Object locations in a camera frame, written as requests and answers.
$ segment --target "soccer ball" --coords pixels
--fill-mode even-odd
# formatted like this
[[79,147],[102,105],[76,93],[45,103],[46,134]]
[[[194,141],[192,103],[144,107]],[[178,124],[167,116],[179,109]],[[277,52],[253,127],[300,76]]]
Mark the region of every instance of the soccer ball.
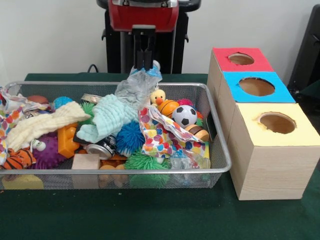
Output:
[[197,112],[192,106],[178,106],[172,113],[172,120],[180,125],[183,129],[197,121]]

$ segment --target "green spiky ball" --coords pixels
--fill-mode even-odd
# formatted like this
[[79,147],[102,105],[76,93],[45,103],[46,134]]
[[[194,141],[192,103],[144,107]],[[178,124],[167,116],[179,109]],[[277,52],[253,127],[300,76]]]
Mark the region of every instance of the green spiky ball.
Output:
[[[131,170],[164,170],[169,169],[169,163],[165,160],[160,164],[154,157],[144,155],[139,150],[128,158],[124,167]],[[159,189],[163,188],[168,180],[168,174],[137,174],[130,176],[129,183],[132,188]]]
[[93,103],[91,103],[91,102],[83,102],[81,104],[81,107],[82,107],[83,111],[86,114],[90,115],[91,117],[89,119],[85,120],[85,121],[80,122],[79,124],[81,124],[81,125],[93,124],[92,120],[94,119],[94,116],[95,116],[94,113],[93,113],[94,106],[95,105]]
[[200,127],[203,127],[204,121],[203,121],[201,118],[198,117],[198,119],[196,120],[196,123],[195,123],[195,124],[198,125],[198,126],[200,126]]

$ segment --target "green tablecloth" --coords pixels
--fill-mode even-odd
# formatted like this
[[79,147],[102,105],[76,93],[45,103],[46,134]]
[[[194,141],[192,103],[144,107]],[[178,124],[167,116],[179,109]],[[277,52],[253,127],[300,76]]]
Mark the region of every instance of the green tablecloth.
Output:
[[[121,74],[29,74],[28,81],[119,81]],[[165,75],[205,83],[205,74]],[[320,172],[301,200],[238,201],[229,173],[213,189],[5,190],[0,239],[318,240]]]

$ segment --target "light blue washcloth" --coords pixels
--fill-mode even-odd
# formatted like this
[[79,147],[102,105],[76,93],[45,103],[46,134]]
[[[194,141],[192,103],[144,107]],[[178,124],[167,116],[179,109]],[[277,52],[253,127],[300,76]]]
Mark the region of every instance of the light blue washcloth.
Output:
[[116,136],[124,124],[138,121],[138,111],[113,94],[101,98],[92,112],[95,125],[82,125],[76,136],[94,144],[109,135]]

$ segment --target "purple spiky ball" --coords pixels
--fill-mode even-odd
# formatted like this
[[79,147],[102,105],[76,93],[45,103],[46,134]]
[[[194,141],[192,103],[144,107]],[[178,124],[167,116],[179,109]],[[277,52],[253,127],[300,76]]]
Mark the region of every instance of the purple spiky ball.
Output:
[[31,169],[53,169],[66,160],[64,156],[58,153],[58,137],[56,132],[43,135],[38,140],[45,143],[45,149],[43,151],[32,150],[36,163],[31,165]]

